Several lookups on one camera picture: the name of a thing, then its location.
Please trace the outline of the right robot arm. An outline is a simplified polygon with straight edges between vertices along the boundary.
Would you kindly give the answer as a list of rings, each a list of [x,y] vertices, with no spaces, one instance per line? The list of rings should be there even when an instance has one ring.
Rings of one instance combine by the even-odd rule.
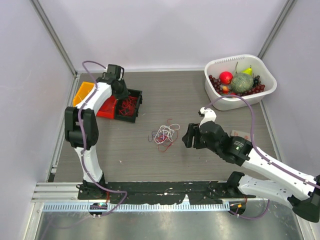
[[[312,176],[278,161],[239,136],[229,136],[213,121],[190,123],[182,137],[186,148],[208,149],[227,163],[252,170],[266,177],[255,179],[233,172],[226,193],[256,196],[289,207],[299,217],[313,223],[320,220],[320,177]]]

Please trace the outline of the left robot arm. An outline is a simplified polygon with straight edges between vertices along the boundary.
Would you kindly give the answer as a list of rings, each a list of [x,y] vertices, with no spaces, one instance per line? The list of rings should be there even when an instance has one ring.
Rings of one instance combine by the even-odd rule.
[[[115,193],[106,187],[104,173],[99,165],[96,145],[99,139],[99,129],[96,120],[97,113],[103,103],[110,97],[123,100],[129,96],[124,80],[125,69],[119,65],[86,60],[82,63],[99,65],[104,68],[100,78],[92,77],[93,87],[76,106],[68,106],[64,111],[64,136],[70,143],[80,160],[83,171],[84,187],[89,187],[89,194],[100,200],[106,192]]]

